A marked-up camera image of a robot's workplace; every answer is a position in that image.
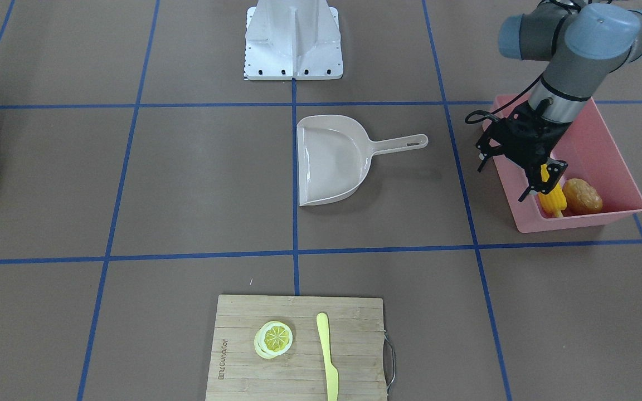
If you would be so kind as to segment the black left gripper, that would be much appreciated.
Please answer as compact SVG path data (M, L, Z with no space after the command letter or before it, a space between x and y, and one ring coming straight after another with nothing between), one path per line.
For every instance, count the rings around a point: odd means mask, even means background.
M481 160L477 172L482 172L492 158L502 155L523 168L527 187L519 202L528 195L550 193L568 167L564 160L551 157L553 148L569 127L569 124L556 124L543 117L552 104L551 100L542 100L534 108L525 101L504 118L492 113L483 114L483 119L490 124L476 142Z

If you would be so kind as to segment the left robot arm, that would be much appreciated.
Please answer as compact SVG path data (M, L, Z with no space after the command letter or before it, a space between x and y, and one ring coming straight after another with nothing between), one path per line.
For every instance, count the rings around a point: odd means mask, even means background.
M532 13L504 21L498 48L507 58L547 62L527 87L528 99L510 100L513 109L506 116L477 110L465 119L467 124L489 121L476 142L482 163L506 157L524 171L522 202L556 187L568 164L551 158L553 148L604 79L642 57L642 9L541 1Z

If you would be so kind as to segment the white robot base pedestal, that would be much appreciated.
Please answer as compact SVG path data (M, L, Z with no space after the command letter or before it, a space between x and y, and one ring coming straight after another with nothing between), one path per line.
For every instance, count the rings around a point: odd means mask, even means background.
M246 11L243 76L250 81L344 75L339 13L326 1L259 1Z

